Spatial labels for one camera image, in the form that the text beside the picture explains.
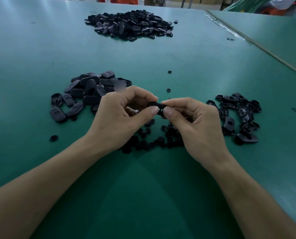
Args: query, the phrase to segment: metal leg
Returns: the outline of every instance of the metal leg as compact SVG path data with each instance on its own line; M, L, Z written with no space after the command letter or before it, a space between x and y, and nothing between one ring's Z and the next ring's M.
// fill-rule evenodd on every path
M189 3L189 7L188 7L188 9L191 9L192 1L193 1L193 0L190 0L190 3Z
M186 0L182 0L181 8L183 8L183 5L184 5L185 1L186 1Z

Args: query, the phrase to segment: fingernail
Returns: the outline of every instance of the fingernail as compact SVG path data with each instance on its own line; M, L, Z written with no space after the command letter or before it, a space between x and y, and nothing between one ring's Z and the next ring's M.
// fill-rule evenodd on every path
M172 109L169 106L166 106L162 111L163 111L164 115L168 118L174 112L174 109Z
M151 113L152 113L153 116L156 116L157 113L159 112L159 107L152 106L152 107L150 107L150 111L151 111Z

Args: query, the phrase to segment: green cloth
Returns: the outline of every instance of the green cloth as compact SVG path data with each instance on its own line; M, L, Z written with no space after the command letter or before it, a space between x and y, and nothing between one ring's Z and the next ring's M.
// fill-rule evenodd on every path
M223 11L254 13L258 7L270 0L239 0Z

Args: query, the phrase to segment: orange object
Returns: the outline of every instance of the orange object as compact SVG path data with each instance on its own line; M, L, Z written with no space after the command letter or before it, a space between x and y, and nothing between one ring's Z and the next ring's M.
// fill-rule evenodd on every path
M138 5L138 0L110 0L110 3Z
M283 16L287 12L287 9L285 10L278 10L273 7L267 7L264 9L261 14L265 15L274 15L274 16Z

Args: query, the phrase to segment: green tabletop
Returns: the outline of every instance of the green tabletop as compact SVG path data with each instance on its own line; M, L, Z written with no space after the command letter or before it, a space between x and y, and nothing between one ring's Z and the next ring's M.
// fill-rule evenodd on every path
M240 12L211 13L296 68L296 18Z
M257 144L226 143L296 221L296 73L202 11L144 7L178 20L173 37L135 42L98 35L89 14L138 7L63 0L0 0L0 186L83 136L93 120L57 124L50 96L86 72L113 70L159 97L206 101L239 92L262 112ZM233 111L231 116L237 119ZM156 117L148 141L162 135ZM58 135L56 142L50 142ZM210 174L184 148L113 152L80 177L32 238L243 238Z

